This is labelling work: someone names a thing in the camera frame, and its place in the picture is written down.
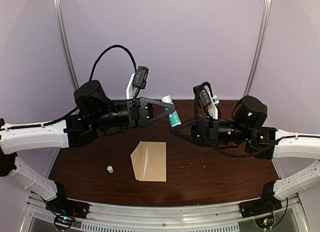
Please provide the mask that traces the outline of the brown kraft envelope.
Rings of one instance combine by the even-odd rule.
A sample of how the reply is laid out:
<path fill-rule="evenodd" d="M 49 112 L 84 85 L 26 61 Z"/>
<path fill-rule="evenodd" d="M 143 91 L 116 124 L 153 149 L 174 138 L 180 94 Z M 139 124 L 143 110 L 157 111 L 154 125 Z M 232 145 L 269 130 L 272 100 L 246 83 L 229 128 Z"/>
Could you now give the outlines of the brown kraft envelope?
<path fill-rule="evenodd" d="M 148 146 L 148 165 L 143 178 L 145 151 Z M 134 176 L 141 182 L 167 181 L 167 145 L 166 142 L 140 141 L 130 155 Z"/>

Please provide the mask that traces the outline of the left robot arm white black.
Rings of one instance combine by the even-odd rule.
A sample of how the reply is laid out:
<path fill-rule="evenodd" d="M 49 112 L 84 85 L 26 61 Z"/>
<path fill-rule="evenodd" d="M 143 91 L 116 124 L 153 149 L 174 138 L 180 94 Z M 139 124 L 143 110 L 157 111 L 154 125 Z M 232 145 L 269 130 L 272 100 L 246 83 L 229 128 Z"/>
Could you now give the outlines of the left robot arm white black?
<path fill-rule="evenodd" d="M 25 189 L 50 202 L 61 214 L 72 210 L 64 187 L 46 179 L 28 166 L 17 152 L 40 148 L 80 148 L 118 127 L 147 127 L 175 111 L 174 105 L 145 97 L 115 104 L 97 80 L 83 84 L 74 92 L 76 110 L 49 122 L 13 125 L 0 120 L 0 175 L 13 177 Z"/>

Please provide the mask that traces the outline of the white glue stick cap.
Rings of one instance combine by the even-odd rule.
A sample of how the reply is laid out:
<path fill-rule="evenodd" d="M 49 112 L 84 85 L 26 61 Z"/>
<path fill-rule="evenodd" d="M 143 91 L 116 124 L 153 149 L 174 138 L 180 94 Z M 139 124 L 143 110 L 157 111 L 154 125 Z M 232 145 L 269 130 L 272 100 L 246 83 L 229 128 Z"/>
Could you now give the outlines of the white glue stick cap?
<path fill-rule="evenodd" d="M 113 166 L 107 166 L 106 169 L 107 169 L 107 171 L 108 171 L 110 174 L 114 172 Z"/>

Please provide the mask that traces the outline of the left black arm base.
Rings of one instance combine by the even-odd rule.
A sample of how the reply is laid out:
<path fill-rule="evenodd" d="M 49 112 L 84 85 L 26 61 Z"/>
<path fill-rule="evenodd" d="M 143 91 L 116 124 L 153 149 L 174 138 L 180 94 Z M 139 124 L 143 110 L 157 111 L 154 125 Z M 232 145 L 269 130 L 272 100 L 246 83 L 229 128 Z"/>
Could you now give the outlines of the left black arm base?
<path fill-rule="evenodd" d="M 90 207 L 89 204 L 68 199 L 64 185 L 59 182 L 55 182 L 54 184 L 57 188 L 56 198 L 46 201 L 45 208 L 56 214 L 86 219 Z"/>

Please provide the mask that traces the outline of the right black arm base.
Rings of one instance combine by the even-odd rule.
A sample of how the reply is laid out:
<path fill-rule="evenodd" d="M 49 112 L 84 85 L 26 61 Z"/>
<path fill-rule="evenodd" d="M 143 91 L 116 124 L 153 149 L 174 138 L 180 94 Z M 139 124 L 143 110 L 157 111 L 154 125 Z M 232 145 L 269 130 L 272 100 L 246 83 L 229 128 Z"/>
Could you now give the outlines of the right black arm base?
<path fill-rule="evenodd" d="M 259 199 L 241 202 L 239 204 L 239 210 L 243 219 L 271 213 L 274 210 L 282 208 L 281 200 L 275 197 L 274 184 L 275 181 L 266 183 Z"/>

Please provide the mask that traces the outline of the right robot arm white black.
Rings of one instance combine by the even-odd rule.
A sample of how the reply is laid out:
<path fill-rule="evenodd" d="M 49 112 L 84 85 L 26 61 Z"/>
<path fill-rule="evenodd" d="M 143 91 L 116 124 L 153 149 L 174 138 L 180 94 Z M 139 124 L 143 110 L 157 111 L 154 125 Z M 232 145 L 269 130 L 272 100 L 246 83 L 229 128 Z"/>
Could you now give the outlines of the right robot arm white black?
<path fill-rule="evenodd" d="M 276 199 L 282 201 L 320 182 L 320 136 L 288 132 L 263 126 L 268 108 L 252 96 L 243 97 L 231 114 L 221 120 L 216 96 L 200 95 L 198 106 L 206 116 L 196 115 L 171 128 L 176 137 L 199 147 L 212 148 L 231 158 L 272 160 L 284 157 L 314 159 L 314 162 L 295 174 L 264 186 L 263 197 L 256 202 L 259 212 L 268 212 Z"/>

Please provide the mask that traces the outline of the small green glue stick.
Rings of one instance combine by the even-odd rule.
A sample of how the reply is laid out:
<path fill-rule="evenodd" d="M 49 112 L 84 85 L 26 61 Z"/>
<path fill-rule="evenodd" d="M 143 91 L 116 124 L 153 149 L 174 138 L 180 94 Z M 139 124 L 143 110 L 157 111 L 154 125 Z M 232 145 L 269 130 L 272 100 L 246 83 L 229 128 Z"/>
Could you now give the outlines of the small green glue stick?
<path fill-rule="evenodd" d="M 167 103 L 167 104 L 174 105 L 174 103 L 169 95 L 162 97 L 161 101 L 164 103 Z M 170 122 L 171 127 L 175 127 L 175 126 L 178 126 L 181 124 L 181 120 L 180 120 L 176 110 L 173 113 L 169 114 L 168 118 L 169 118 L 169 122 Z"/>

